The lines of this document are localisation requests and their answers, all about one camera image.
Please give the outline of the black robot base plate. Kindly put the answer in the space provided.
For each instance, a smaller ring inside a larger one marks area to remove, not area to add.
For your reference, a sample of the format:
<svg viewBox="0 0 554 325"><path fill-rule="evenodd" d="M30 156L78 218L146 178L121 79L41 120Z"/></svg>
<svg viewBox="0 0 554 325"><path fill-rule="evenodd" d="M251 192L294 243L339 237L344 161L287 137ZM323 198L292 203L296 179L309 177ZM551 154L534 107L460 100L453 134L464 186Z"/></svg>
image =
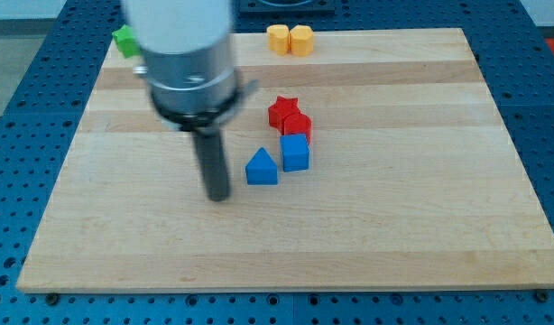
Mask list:
<svg viewBox="0 0 554 325"><path fill-rule="evenodd" d="M240 14L334 13L336 0L237 0Z"/></svg>

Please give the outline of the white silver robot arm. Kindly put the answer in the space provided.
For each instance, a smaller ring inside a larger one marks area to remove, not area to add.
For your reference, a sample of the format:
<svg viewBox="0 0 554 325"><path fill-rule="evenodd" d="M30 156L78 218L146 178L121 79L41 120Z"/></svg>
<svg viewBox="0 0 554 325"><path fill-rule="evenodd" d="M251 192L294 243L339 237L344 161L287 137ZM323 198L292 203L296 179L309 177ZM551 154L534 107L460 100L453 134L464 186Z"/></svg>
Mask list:
<svg viewBox="0 0 554 325"><path fill-rule="evenodd" d="M191 134L201 177L212 201L231 193L222 127L255 91L235 65L234 7L230 1L123 0L147 84L163 122Z"/></svg>

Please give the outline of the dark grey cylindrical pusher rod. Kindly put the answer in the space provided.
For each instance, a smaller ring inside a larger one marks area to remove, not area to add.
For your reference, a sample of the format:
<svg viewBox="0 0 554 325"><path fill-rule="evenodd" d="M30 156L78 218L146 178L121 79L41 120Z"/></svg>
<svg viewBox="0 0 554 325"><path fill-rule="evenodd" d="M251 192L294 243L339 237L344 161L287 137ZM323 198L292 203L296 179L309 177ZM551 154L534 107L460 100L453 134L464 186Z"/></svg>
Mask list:
<svg viewBox="0 0 554 325"><path fill-rule="evenodd" d="M210 200L226 200L231 193L224 143L220 130L198 129L192 133L195 154Z"/></svg>

